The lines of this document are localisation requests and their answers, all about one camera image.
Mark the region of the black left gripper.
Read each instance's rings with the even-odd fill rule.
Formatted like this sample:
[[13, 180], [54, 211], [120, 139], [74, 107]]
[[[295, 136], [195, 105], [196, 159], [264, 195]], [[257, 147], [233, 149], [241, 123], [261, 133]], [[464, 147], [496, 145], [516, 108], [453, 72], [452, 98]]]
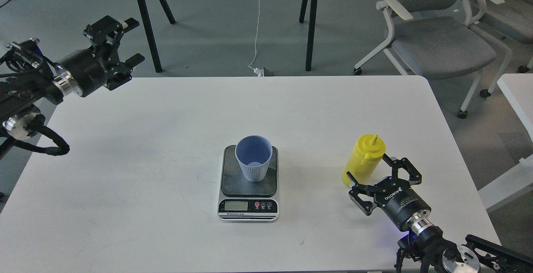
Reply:
[[55, 63], [56, 87], [65, 96], [74, 93], [85, 98], [102, 86], [112, 91], [131, 81], [133, 68], [145, 57], [136, 53], [122, 63], [118, 48], [123, 35], [139, 25], [134, 18], [120, 22], [105, 15], [86, 26], [83, 34], [91, 47], [77, 50]]

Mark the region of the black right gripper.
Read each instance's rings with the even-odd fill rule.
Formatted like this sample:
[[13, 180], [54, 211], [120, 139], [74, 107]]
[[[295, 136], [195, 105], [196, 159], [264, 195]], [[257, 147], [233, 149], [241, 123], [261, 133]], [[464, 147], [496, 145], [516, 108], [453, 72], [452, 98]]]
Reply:
[[[412, 185], [421, 184], [421, 173], [407, 158], [396, 159], [384, 154], [382, 159], [392, 168], [391, 176], [375, 185], [363, 185], [352, 173], [347, 172], [346, 176], [351, 184], [348, 194], [366, 216], [370, 216], [379, 207], [400, 231], [408, 231], [411, 228], [408, 224], [411, 216], [428, 216], [431, 213], [431, 207], [411, 189]], [[400, 168], [408, 173], [409, 180], [399, 178]], [[360, 195], [371, 197], [373, 201], [363, 200]]]

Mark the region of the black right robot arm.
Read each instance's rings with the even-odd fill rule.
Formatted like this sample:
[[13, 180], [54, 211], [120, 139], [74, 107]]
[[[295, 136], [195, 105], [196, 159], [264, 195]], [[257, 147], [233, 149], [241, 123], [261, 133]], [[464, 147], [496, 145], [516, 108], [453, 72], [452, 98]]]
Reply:
[[349, 196], [366, 215], [380, 208], [406, 235], [398, 241], [396, 272], [402, 271], [406, 258], [419, 262], [421, 273], [433, 267], [438, 273], [478, 273], [482, 265], [496, 273], [531, 273], [532, 258], [468, 234], [466, 243], [457, 245], [444, 239], [442, 230], [428, 220], [430, 206], [412, 189], [421, 183], [421, 173], [407, 159], [383, 160], [391, 176], [375, 185], [364, 185], [346, 172]]

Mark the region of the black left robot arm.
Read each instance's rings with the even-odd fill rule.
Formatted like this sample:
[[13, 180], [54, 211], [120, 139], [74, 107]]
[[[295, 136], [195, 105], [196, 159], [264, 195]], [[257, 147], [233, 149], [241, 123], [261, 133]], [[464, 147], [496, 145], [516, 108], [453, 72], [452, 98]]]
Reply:
[[1, 75], [0, 121], [1, 155], [17, 146], [46, 155], [66, 155], [70, 147], [61, 136], [46, 127], [45, 116], [35, 102], [45, 98], [54, 105], [65, 96], [85, 98], [105, 87], [114, 90], [132, 79], [132, 70], [144, 61], [137, 53], [121, 62], [118, 47], [123, 35], [139, 26], [128, 18], [124, 22], [105, 16], [88, 25], [83, 34], [90, 46], [52, 62], [38, 47], [38, 39], [10, 43], [1, 63], [11, 73]]

